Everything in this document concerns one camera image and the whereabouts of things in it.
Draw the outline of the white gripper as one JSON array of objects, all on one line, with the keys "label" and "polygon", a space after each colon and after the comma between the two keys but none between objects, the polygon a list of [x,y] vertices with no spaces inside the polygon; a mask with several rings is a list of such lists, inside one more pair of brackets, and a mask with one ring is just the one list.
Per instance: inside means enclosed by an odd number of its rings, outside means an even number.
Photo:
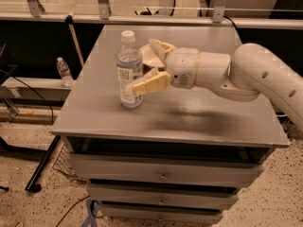
[{"label": "white gripper", "polygon": [[143,96],[163,91],[171,84],[184,89],[191,89],[195,85],[198,49],[186,47],[175,49],[173,44],[156,39],[149,39],[149,46],[161,62],[166,62],[166,71],[153,68],[142,78],[129,83],[125,88],[126,93]]}]

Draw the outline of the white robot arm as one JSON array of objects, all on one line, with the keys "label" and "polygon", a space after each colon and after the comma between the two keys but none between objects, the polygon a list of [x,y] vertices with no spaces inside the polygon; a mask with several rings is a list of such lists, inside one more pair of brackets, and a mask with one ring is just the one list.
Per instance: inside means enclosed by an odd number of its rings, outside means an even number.
[{"label": "white robot arm", "polygon": [[242,44],[233,54],[201,52],[158,40],[150,49],[164,64],[126,86],[132,96],[176,88],[201,87],[217,96],[252,101],[265,95],[303,131],[303,78],[259,44]]}]

